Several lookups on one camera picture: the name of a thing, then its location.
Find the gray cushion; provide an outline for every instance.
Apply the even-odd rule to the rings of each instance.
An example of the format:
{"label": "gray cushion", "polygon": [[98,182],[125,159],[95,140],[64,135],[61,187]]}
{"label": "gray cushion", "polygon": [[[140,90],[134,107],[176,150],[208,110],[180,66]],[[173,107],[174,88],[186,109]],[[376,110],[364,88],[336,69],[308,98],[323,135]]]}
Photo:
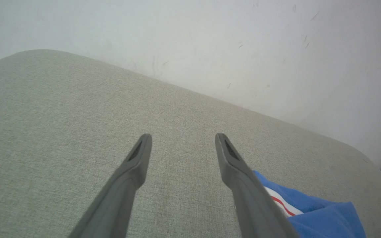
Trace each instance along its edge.
{"label": "gray cushion", "polygon": [[240,236],[214,136],[271,181],[354,203],[381,237],[381,172],[358,150],[100,61],[52,50],[0,60],[0,237],[66,236],[138,137],[153,136],[129,236]]}

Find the gray fabric surface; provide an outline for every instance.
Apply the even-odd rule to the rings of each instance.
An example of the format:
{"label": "gray fabric surface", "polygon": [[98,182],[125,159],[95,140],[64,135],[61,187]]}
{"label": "gray fabric surface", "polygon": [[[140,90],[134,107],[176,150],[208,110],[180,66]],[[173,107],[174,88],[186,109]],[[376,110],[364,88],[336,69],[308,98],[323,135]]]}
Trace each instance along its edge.
{"label": "gray fabric surface", "polygon": [[381,172],[358,150],[100,61],[52,50],[0,60],[0,237],[69,234],[143,133],[153,136],[129,236],[240,236],[214,136],[252,169],[352,201],[381,237]]}

